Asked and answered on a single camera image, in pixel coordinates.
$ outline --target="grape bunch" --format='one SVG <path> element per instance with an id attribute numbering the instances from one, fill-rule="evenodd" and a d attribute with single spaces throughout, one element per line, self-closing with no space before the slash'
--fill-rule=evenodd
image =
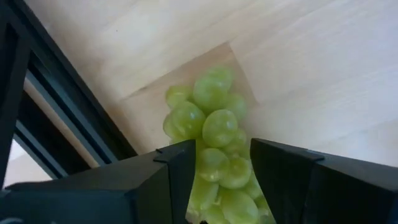
<path id="1" fill-rule="evenodd" d="M 163 130 L 175 144 L 196 140 L 196 171 L 187 212 L 197 223 L 275 223 L 252 169 L 246 133 L 239 122 L 246 102 L 230 93 L 232 71 L 209 69 L 194 86 L 171 86 L 171 112 Z"/>

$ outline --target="light wood surface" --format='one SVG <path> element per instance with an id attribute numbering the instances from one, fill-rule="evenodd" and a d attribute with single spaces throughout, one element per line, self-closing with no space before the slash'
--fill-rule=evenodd
<path id="1" fill-rule="evenodd" d="M 250 136 L 398 166 L 395 0 L 26 0 L 130 143 L 164 91 L 232 66 Z"/>

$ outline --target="grape cluster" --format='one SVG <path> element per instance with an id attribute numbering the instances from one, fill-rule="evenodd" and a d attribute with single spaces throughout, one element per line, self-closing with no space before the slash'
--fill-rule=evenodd
<path id="1" fill-rule="evenodd" d="M 209 224 L 274 223 L 252 169 L 239 121 L 246 102 L 229 93 L 232 71 L 209 69 L 190 86 L 171 86 L 163 130 L 175 144 L 196 140 L 196 172 L 187 212 Z"/>

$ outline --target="black plastic part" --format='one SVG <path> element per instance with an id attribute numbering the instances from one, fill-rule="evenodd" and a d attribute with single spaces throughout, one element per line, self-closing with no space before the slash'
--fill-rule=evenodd
<path id="1" fill-rule="evenodd" d="M 0 186 L 4 183 L 12 136 L 24 87 L 30 48 L 0 14 Z"/>
<path id="2" fill-rule="evenodd" d="M 53 179 L 90 169 L 26 92 L 21 99 L 14 139 Z"/>
<path id="3" fill-rule="evenodd" d="M 0 1 L 0 13 L 32 49 L 27 78 L 99 165 L 137 153 L 23 0 Z"/>
<path id="4" fill-rule="evenodd" d="M 278 224 L 398 222 L 398 168 L 262 139 L 251 159 Z"/>
<path id="5" fill-rule="evenodd" d="M 0 220 L 186 224 L 195 144 L 185 141 L 161 151 L 63 179 L 12 185 L 0 195 Z"/>

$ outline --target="black metal frame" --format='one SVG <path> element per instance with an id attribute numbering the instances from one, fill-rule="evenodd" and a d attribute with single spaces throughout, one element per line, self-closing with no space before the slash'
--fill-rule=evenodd
<path id="1" fill-rule="evenodd" d="M 0 46 L 1 184 L 4 180 L 25 77 L 35 86 L 99 165 L 137 155 L 23 0 L 0 0 Z M 26 96 L 24 99 L 22 108 L 35 107 L 33 101 Z M 73 151 L 74 155 L 64 156 L 73 161 L 68 161 L 68 159 L 63 161 L 61 160 L 63 156 L 51 153 L 50 150 L 54 145 L 42 142 L 46 136 L 35 137 L 35 140 L 40 140 L 40 145 L 44 146 L 40 150 L 38 144 L 31 146 L 34 145 L 33 138 L 27 141 L 29 139 L 26 136 L 27 133 L 40 133 L 42 130 L 54 129 L 49 120 L 46 120 L 46 124 L 42 126 L 28 125 L 30 122 L 28 118 L 43 117 L 39 111 L 34 111 L 20 111 L 21 117 L 17 123 L 15 136 L 19 142 L 22 142 L 25 149 L 30 151 L 31 155 L 37 155 L 40 152 L 42 157 L 36 157 L 42 159 L 41 164 L 46 164 L 46 169 L 51 170 L 51 175 L 56 178 L 86 169 L 86 164 L 81 161 L 78 162 L 80 164 L 78 169 L 73 169 L 70 165 L 75 166 L 77 160 L 76 151 L 72 150 L 70 144 L 65 146 L 63 153 L 68 154 Z M 21 131 L 23 123 L 24 127 L 30 127 L 30 130 Z M 57 136 L 55 138 L 63 139 L 59 132 L 54 135 Z"/>

